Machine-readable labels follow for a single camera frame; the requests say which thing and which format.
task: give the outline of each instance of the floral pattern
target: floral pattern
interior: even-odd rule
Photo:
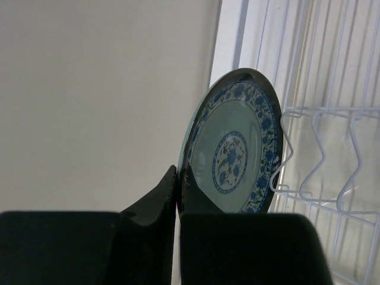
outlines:
[[[230,100],[241,100],[249,105],[249,107],[251,107],[256,114],[257,120],[261,127],[261,165],[254,188],[252,189],[252,193],[240,211],[241,213],[256,213],[262,208],[266,196],[268,195],[268,191],[270,191],[270,177],[280,164],[277,155],[279,148],[279,134],[277,133],[278,131],[275,123],[276,117],[273,111],[273,104],[258,85],[249,80],[234,81],[221,89],[211,98],[211,100],[207,102],[201,114],[197,116],[199,119],[194,123],[194,131],[190,134],[192,136],[192,140],[188,147],[185,164],[191,164],[197,138],[209,115],[221,104]],[[239,138],[239,140],[243,141],[243,139],[241,139],[238,135],[232,136],[231,138]],[[228,143],[231,144],[231,141],[227,142],[227,139],[223,141],[218,151],[221,150],[223,152],[224,144]],[[223,191],[225,193],[229,193],[228,191],[232,192],[235,189],[233,187],[238,186],[245,171],[245,167],[242,168],[242,162],[237,160],[239,155],[241,160],[244,159],[241,157],[243,149],[244,148],[238,148],[234,152],[233,150],[230,151],[230,149],[227,148],[227,152],[223,153],[223,156],[221,156],[222,154],[216,153],[217,157],[215,166],[213,164],[213,172],[215,172],[213,179],[215,179],[214,184],[218,185],[216,186],[218,191],[222,193]]]
[[[231,193],[243,178],[248,161],[248,148],[240,132],[225,135],[215,151],[213,181],[222,194]]]

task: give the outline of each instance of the blue floral border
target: blue floral border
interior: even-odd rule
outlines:
[[[269,180],[279,164],[277,155],[278,133],[273,104],[258,85],[248,80],[234,81],[209,100],[208,104],[203,108],[199,120],[193,126],[194,132],[188,147],[185,164],[191,164],[197,138],[210,113],[221,104],[231,100],[241,100],[249,105],[256,114],[261,129],[262,150],[258,177],[251,196],[240,211],[241,213],[256,213],[264,205],[268,191],[271,191]]]

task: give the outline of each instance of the black padding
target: black padding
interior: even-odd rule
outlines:
[[[118,213],[0,215],[0,284],[102,284]]]
[[[183,285],[333,285],[314,227],[295,214],[187,214]]]
[[[176,167],[126,215],[112,251],[107,284],[170,285],[176,218]]]

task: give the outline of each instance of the blue and white plate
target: blue and white plate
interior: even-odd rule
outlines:
[[[260,72],[241,68],[219,79],[192,118],[178,164],[191,166],[200,190],[225,213],[266,212],[269,180],[283,152],[281,109]],[[278,175],[274,179],[276,186]]]

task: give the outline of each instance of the plate rim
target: plate rim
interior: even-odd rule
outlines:
[[[200,119],[200,115],[202,114],[202,110],[207,106],[207,103],[209,101],[208,98],[217,94],[217,92],[219,90],[222,90],[223,87],[225,86],[225,84],[224,84],[225,81],[230,82],[233,80],[244,79],[244,77],[245,77],[244,75],[247,75],[248,78],[249,77],[253,77],[253,78],[258,77],[259,80],[263,81],[263,83],[261,83],[260,85],[264,85],[264,86],[266,86],[266,88],[270,89],[270,92],[266,92],[264,94],[269,98],[269,100],[272,103],[274,116],[276,116],[276,115],[278,116],[274,120],[275,124],[276,124],[275,127],[276,127],[277,133],[278,133],[278,138],[277,138],[278,139],[278,147],[277,147],[278,150],[277,150],[277,154],[276,154],[278,157],[278,166],[275,167],[275,169],[273,170],[271,175],[273,175],[274,171],[276,171],[276,168],[279,167],[279,165],[282,161],[282,155],[283,155],[283,130],[282,130],[281,125],[280,125],[280,119],[281,119],[282,114],[281,114],[281,106],[280,106],[280,102],[278,101],[277,93],[276,93],[273,85],[268,80],[268,78],[264,74],[262,74],[261,72],[255,70],[255,69],[252,69],[252,68],[238,68],[238,69],[234,69],[234,70],[224,74],[222,77],[220,77],[208,89],[208,91],[206,92],[206,94],[203,96],[200,103],[198,104],[197,108],[195,109],[195,111],[192,115],[192,118],[189,122],[188,128],[186,130],[185,137],[183,139],[181,150],[180,150],[180,157],[179,157],[178,167],[177,167],[177,176],[178,176],[178,181],[180,184],[183,180],[183,171],[185,168],[185,166],[184,166],[185,156],[186,156],[185,152],[188,151],[188,148],[191,145],[189,138],[191,137],[191,134],[194,133],[194,126],[196,125],[196,122],[198,122],[198,120]],[[277,185],[279,174],[280,174],[280,172],[276,175],[275,179],[273,180],[274,187],[276,187],[276,185]],[[274,195],[274,192],[268,186],[267,190],[265,191],[265,196],[262,198],[264,200],[262,203],[262,206],[255,213],[267,212],[267,210],[271,204],[271,201],[273,199],[273,195]],[[181,201],[178,202],[178,207],[181,210]]]

